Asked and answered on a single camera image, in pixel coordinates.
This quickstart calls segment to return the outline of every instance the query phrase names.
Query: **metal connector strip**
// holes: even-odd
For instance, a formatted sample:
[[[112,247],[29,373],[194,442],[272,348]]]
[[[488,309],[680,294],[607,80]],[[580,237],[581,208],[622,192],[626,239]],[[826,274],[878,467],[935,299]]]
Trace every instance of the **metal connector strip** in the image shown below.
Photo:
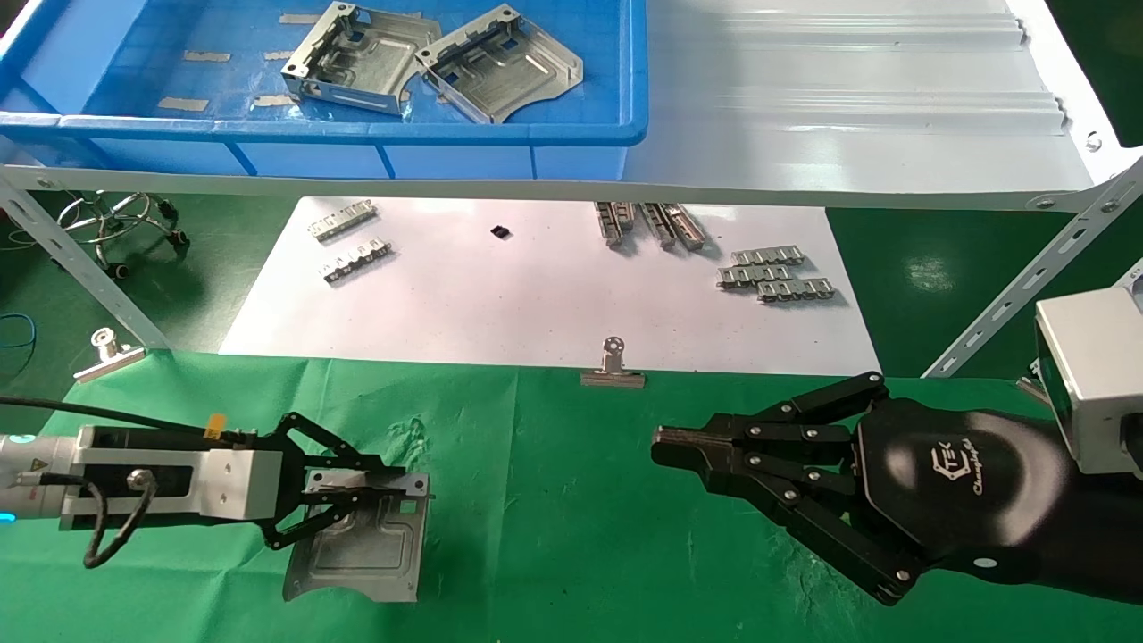
[[[682,246],[690,251],[702,249],[703,244],[706,243],[706,234],[690,216],[690,212],[679,203],[660,204],[663,207],[663,211],[666,214],[671,225],[674,226],[674,231],[682,241]]]
[[[369,239],[352,250],[339,255],[331,263],[323,264],[318,272],[321,278],[333,283],[346,274],[389,254],[392,244],[378,238]]]
[[[785,265],[735,265],[719,267],[718,281],[720,288],[748,288],[766,281],[788,281],[793,276]]]
[[[636,226],[634,203],[628,201],[613,201],[612,211],[615,212],[615,219],[620,222],[621,230],[631,230]]]
[[[806,260],[798,246],[775,246],[773,248],[758,248],[753,250],[738,250],[730,252],[730,258],[735,265],[767,265],[773,263],[784,263],[786,265],[799,265]]]
[[[658,244],[664,249],[674,246],[677,235],[674,228],[671,227],[670,218],[663,211],[663,206],[660,203],[640,203],[640,208],[644,210],[644,218],[647,219],[647,226],[650,227],[652,233],[658,239]]]
[[[615,214],[613,203],[596,201],[596,215],[599,217],[599,233],[604,235],[607,247],[614,248],[623,242],[623,226]]]
[[[358,201],[349,207],[344,207],[333,214],[327,214],[321,217],[321,219],[310,224],[306,230],[310,234],[319,241],[325,241],[326,239],[337,234],[338,232],[344,232],[350,227],[370,218],[377,214],[377,208],[373,204],[373,201],[365,199]]]
[[[833,283],[822,278],[758,283],[758,300],[762,303],[830,298],[836,292]]]

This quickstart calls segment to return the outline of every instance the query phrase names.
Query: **blue plastic bin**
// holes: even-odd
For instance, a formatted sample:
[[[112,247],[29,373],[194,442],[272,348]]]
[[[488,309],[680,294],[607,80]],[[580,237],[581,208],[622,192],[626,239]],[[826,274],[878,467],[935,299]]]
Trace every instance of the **blue plastic bin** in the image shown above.
[[[174,174],[615,180],[647,131],[645,1],[510,1],[583,58],[584,81],[505,123],[477,124],[419,77],[403,119],[320,101],[255,106],[286,94],[272,53],[312,26],[282,16],[321,14],[328,0],[31,0],[0,41],[0,158]],[[498,3],[361,5],[419,11],[448,33]],[[163,98],[207,104],[167,108]]]

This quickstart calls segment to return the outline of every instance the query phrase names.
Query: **metal shelf frame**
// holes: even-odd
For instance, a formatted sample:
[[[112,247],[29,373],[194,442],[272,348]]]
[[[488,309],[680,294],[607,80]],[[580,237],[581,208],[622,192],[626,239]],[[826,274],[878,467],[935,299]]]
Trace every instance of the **metal shelf frame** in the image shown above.
[[[791,0],[767,0],[775,6],[789,5],[790,11],[802,10],[802,2]],[[726,38],[721,40],[700,40],[685,42],[697,53],[698,57],[710,57],[711,51],[719,51],[721,57],[743,56],[750,58],[752,63],[758,63],[760,54],[754,45],[742,35],[742,30],[778,29],[773,24],[758,22],[757,16],[749,19],[738,19],[751,2],[757,0],[666,0],[660,5],[652,3],[661,15],[649,15],[650,30],[674,29],[672,21],[680,16],[711,18],[724,29]],[[868,2],[870,7],[877,5],[876,0]],[[674,14],[665,8],[673,7]],[[829,38],[850,38],[869,35],[862,32],[864,26],[854,23],[854,18],[847,15],[848,2],[840,0],[816,0],[815,8],[821,9],[822,15],[810,16],[810,19],[778,18],[781,29],[789,29],[796,33],[778,32],[780,35],[797,38],[798,30],[805,31],[809,35],[801,38],[820,38],[817,25],[840,24],[841,26],[830,26]],[[863,3],[863,9],[870,9]],[[734,75],[734,70],[722,71],[729,73],[721,80],[733,89],[741,89],[742,94],[730,96],[734,102],[730,107],[738,110],[735,112],[738,118],[745,114],[746,120],[720,119],[718,116],[732,113],[727,105],[713,105],[703,102],[674,101],[676,94],[698,94],[692,91],[687,82],[702,81],[704,74],[678,74],[682,87],[664,88],[662,79],[653,78],[652,82],[652,128],[648,140],[631,150],[628,169],[624,180],[618,182],[570,182],[570,180],[407,180],[407,179],[381,179],[381,180],[341,180],[341,179],[299,179],[299,178],[273,178],[257,176],[207,176],[207,175],[173,175],[153,174],[138,171],[115,171],[102,169],[74,169],[74,168],[51,168],[42,166],[0,166],[0,207],[23,226],[29,234],[35,239],[48,252],[58,260],[93,296],[96,297],[109,311],[119,320],[119,323],[133,333],[143,346],[151,348],[173,348],[161,331],[144,314],[110,278],[107,278],[87,254],[71,240],[56,225],[54,217],[40,207],[30,196],[27,190],[109,190],[109,191],[150,191],[165,194],[179,193],[215,193],[215,194],[296,194],[304,195],[369,195],[369,196],[411,196],[411,198],[469,198],[469,199],[527,199],[527,200],[614,200],[614,201],[668,201],[684,203],[712,203],[712,204],[781,204],[781,206],[810,206],[810,207],[852,207],[852,208],[908,208],[908,209],[976,209],[976,210],[1025,210],[1025,211],[1068,211],[1076,216],[1060,231],[1045,248],[1033,258],[1013,280],[1001,290],[996,299],[986,306],[973,324],[965,330],[950,347],[938,356],[933,365],[925,372],[925,377],[944,378],[957,372],[977,351],[981,349],[999,331],[1015,312],[1030,303],[1042,287],[1058,274],[1084,248],[1087,247],[1100,233],[1140,195],[1141,184],[1143,184],[1143,148],[1122,147],[1116,139],[1113,128],[1103,111],[1094,90],[1087,81],[1082,70],[1076,62],[1068,48],[1052,14],[1048,11],[1044,0],[973,0],[972,2],[958,5],[957,9],[950,9],[950,5],[937,1],[930,8],[925,9],[924,2],[910,5],[908,9],[901,8],[900,3],[890,2],[887,7],[890,14],[885,18],[877,18],[877,29],[873,35],[885,37],[885,33],[896,33],[892,30],[905,30],[901,38],[921,38],[921,41],[912,43],[918,47],[924,63],[917,63],[912,67],[908,78],[890,79],[900,81],[902,87],[892,87],[889,91],[865,91],[862,87],[825,90],[820,94],[820,89],[806,89],[797,85],[801,79],[793,79],[781,75],[781,65],[769,65],[765,69],[778,67],[777,75],[767,77],[768,82],[776,83],[780,90],[786,90],[784,97],[777,103],[773,101],[766,104],[758,103],[751,96],[762,95],[758,93],[759,87],[748,85],[754,74],[742,72]],[[686,14],[682,9],[698,13]],[[1054,96],[1060,105],[1060,116],[1063,119],[1062,129],[1056,129],[1054,135],[1037,135],[1036,137],[1013,135],[1006,138],[1010,131],[1000,131],[997,136],[982,136],[981,128],[992,123],[998,114],[990,113],[988,107],[989,96],[997,96],[996,88],[977,88],[976,91],[961,91],[953,88],[942,93],[936,90],[934,96],[944,106],[934,107],[934,111],[925,111],[924,102],[910,102],[903,98],[909,95],[903,88],[917,78],[933,75],[929,65],[936,58],[932,57],[932,49],[924,38],[956,35],[952,32],[934,32],[932,24],[941,25],[940,29],[967,29],[962,23],[967,21],[973,33],[984,34],[989,38],[1002,37],[1008,39],[1014,30],[1021,37],[1016,43],[1016,49],[994,46],[985,53],[996,53],[1004,56],[998,58],[1006,61],[1008,70],[1001,77],[990,80],[993,86],[1004,79],[1020,79],[1021,86],[1005,87],[1007,90],[1000,91],[1002,95],[1026,96],[1030,89],[1040,93],[1046,91]],[[989,26],[996,24],[996,29]],[[889,45],[900,45],[895,38],[890,38]],[[662,63],[653,65],[656,69],[670,67],[680,63],[669,59],[668,49],[662,47],[678,48],[673,38],[653,38],[653,58]],[[848,80],[838,75],[837,70],[831,71],[832,64],[821,63],[821,61],[833,61],[828,58],[823,51],[833,50],[837,43],[829,42],[798,42],[807,51],[807,59],[818,61],[810,72],[820,75],[815,78],[826,78],[831,82],[837,80]],[[790,50],[783,47],[773,49],[767,56],[790,56]],[[1013,57],[1013,51],[1018,51],[1023,58]],[[958,55],[978,56],[981,51],[968,47]],[[981,58],[973,57],[972,61]],[[881,69],[879,65],[870,65],[870,69]],[[961,72],[964,61],[957,65]],[[973,74],[961,74],[970,78]],[[838,167],[848,167],[845,159],[862,159],[866,151],[869,140],[872,138],[857,134],[852,138],[846,138],[838,131],[845,128],[810,128],[814,131],[821,130],[821,138],[809,138],[808,140],[820,143],[820,148],[830,145],[841,145],[841,151],[836,156],[818,159],[817,161],[805,161],[805,175],[830,178],[822,184],[810,184],[806,182],[799,170],[791,170],[791,167],[800,167],[798,159],[767,156],[772,151],[767,145],[770,143],[775,147],[789,145],[792,135],[797,135],[798,129],[783,129],[774,127],[773,121],[777,119],[798,119],[805,114],[792,113],[788,110],[790,104],[805,104],[813,98],[818,101],[807,110],[806,118],[849,118],[854,113],[862,113],[858,107],[856,112],[847,106],[846,101],[860,99],[871,104],[877,110],[888,110],[890,115],[878,112],[888,119],[888,131],[884,139],[876,140],[870,148],[880,153],[872,154],[869,166],[879,167],[879,171],[892,175],[896,172],[894,180],[881,180],[880,175],[869,174],[869,168],[863,167],[861,171],[853,171],[850,175],[832,176],[830,171]],[[980,107],[980,101],[985,101],[984,107]],[[951,105],[953,111],[960,110],[961,114],[967,113],[970,120],[942,121],[943,127],[951,130],[938,134],[926,131],[918,132],[917,123],[921,126],[930,124],[926,120],[929,115],[940,115],[941,110]],[[1021,107],[1018,113],[1028,118],[1042,118],[1045,110],[1038,102],[1036,108]],[[694,130],[680,134],[680,124],[696,123]],[[842,121],[830,121],[840,124]],[[735,127],[742,126],[743,138],[757,148],[743,151],[741,159],[717,158],[709,145],[714,132],[716,143],[726,135],[733,135]],[[1017,122],[1021,127],[1025,121]],[[894,158],[886,155],[887,150],[895,148],[894,145],[902,140],[912,140],[916,145],[910,147],[908,158]],[[688,142],[698,147],[688,147]],[[711,162],[681,162],[686,160],[686,153],[660,153],[662,146],[674,145],[690,148],[697,153],[700,159],[705,160],[705,155],[711,155]],[[926,160],[927,150],[949,150],[952,152],[975,148],[974,145],[982,145],[978,154],[988,158],[978,159],[981,166],[977,167],[974,159],[965,156],[943,158],[936,154],[932,160]],[[1023,158],[1020,154],[1036,156],[1046,153],[1045,150],[1057,150],[1064,156],[1058,162],[1060,171],[1056,174],[1045,174],[1039,179],[1029,179],[1026,174],[1022,174],[1018,168],[1013,168],[1012,159]],[[1000,150],[1004,154],[997,156]],[[1050,167],[1052,162],[1044,162],[1042,158],[1028,158],[1029,163],[1037,167]],[[1001,172],[1004,177],[1020,177],[1018,183],[1001,185],[997,191],[996,180],[990,178],[990,170],[997,163],[1009,163],[1006,166],[1012,171]],[[959,182],[957,176],[946,175],[957,168],[962,168],[968,175],[966,180]],[[1053,183],[1050,176],[1064,176],[1058,183]],[[902,191],[898,187],[900,180],[920,180],[924,184],[916,185],[917,191]],[[1057,185],[1061,188],[1037,188],[1045,184]]]

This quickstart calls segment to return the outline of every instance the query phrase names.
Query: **metal bracket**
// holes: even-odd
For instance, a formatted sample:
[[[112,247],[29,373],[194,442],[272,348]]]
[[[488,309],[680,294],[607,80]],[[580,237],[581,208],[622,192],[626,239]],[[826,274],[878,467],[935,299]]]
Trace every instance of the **metal bracket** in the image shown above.
[[[440,35],[437,21],[334,2],[281,74],[298,98],[400,115],[405,86],[419,71],[413,53]]]
[[[642,373],[630,373],[623,370],[623,340],[607,338],[604,340],[604,365],[598,371],[580,373],[580,384],[585,387],[618,387],[641,389],[647,384]]]
[[[99,355],[99,363],[75,373],[75,381],[81,385],[107,373],[113,373],[123,367],[135,364],[146,357],[145,347],[120,346],[115,341],[115,332],[111,329],[99,329],[93,333],[91,346],[95,347],[95,351]]]
[[[959,338],[937,357],[922,378],[948,378],[965,365],[982,346],[1004,328],[1072,258],[1108,228],[1140,196],[1143,160],[1112,180],[1087,209],[1068,222],[1040,254],[992,299]]]
[[[509,5],[416,54],[425,79],[475,122],[504,122],[525,105],[583,82],[583,61]]]

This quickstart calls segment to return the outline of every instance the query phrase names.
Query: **small metal part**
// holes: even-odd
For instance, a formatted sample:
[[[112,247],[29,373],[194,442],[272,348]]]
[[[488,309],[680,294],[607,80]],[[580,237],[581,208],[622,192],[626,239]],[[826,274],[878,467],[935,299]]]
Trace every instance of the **small metal part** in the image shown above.
[[[758,283],[758,300],[762,303],[830,298],[836,292],[824,278]]]
[[[183,59],[192,63],[226,63],[230,54],[221,51],[183,51]]]
[[[504,122],[583,82],[580,56],[509,5],[417,49],[425,80],[474,122]]]
[[[698,223],[679,203],[660,203],[668,220],[674,226],[674,232],[682,241],[682,246],[690,251],[702,249],[706,243],[706,233],[698,226]]]
[[[786,281],[792,278],[785,265],[735,265],[719,267],[716,284],[720,288],[748,288],[762,281]]]
[[[405,86],[421,71],[414,51],[440,35],[437,21],[334,2],[281,74],[298,98],[401,115]]]
[[[322,279],[333,283],[342,276],[371,263],[374,259],[385,256],[391,248],[392,246],[389,242],[373,238],[337,256],[331,263],[322,264],[318,272],[321,273]]]
[[[629,201],[612,201],[612,211],[615,212],[615,220],[620,223],[620,230],[631,230],[636,226],[634,203]]]
[[[623,348],[621,338],[607,338],[604,340],[604,365],[598,371],[584,371],[580,373],[580,385],[585,387],[621,387],[641,389],[647,384],[647,378],[641,373],[631,373],[623,370]]]
[[[154,474],[151,469],[135,469],[127,475],[127,489],[131,491],[144,491],[154,484]]]
[[[663,211],[663,206],[660,203],[640,203],[639,208],[644,210],[647,227],[650,227],[652,233],[658,239],[658,244],[664,249],[674,246],[677,235],[674,227],[671,226],[671,219]]]
[[[614,248],[623,242],[623,227],[615,215],[615,208],[607,201],[596,201],[596,216],[599,217],[599,233],[604,235],[607,247]]]
[[[146,348],[144,347],[131,348],[128,345],[120,346],[115,341],[115,332],[111,329],[99,329],[93,333],[91,346],[95,347],[99,356],[99,363],[75,373],[75,381],[81,385],[118,371],[123,367],[135,364],[146,357]]]
[[[327,214],[321,219],[311,223],[306,230],[319,241],[325,241],[338,232],[344,232],[350,227],[376,216],[377,208],[370,199],[358,201],[349,207],[344,207],[333,214]]]
[[[772,248],[758,248],[753,250],[738,250],[730,252],[730,258],[735,265],[770,265],[784,263],[786,265],[800,265],[806,260],[798,246],[774,246]]]
[[[159,101],[159,107],[163,110],[179,110],[184,112],[201,112],[207,108],[210,101],[200,101],[195,98],[174,98],[167,96],[166,98]]]

